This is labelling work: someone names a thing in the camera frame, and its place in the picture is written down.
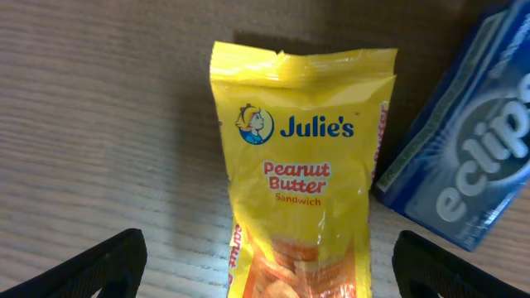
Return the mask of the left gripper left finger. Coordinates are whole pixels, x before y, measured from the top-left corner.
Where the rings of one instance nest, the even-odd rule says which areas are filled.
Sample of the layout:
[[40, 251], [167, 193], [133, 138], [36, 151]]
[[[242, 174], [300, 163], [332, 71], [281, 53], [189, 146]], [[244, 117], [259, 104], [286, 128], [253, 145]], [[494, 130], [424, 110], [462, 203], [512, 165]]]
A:
[[147, 264], [142, 231], [129, 228], [1, 293], [1, 298], [134, 298]]

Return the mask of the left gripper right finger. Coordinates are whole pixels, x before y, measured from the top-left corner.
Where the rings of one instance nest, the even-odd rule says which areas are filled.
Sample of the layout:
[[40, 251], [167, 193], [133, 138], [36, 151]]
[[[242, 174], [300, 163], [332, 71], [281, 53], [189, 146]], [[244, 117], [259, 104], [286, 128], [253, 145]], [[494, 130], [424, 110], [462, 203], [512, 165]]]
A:
[[410, 230], [400, 232], [392, 265], [402, 298], [529, 298]]

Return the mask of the yellow orange snack packet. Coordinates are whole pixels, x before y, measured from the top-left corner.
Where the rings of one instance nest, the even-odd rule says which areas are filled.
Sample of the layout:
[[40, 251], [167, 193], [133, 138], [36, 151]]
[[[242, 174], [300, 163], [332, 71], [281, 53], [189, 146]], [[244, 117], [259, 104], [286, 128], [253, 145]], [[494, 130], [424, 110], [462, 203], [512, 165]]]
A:
[[369, 297], [369, 191], [394, 49], [289, 55], [214, 44], [231, 297]]

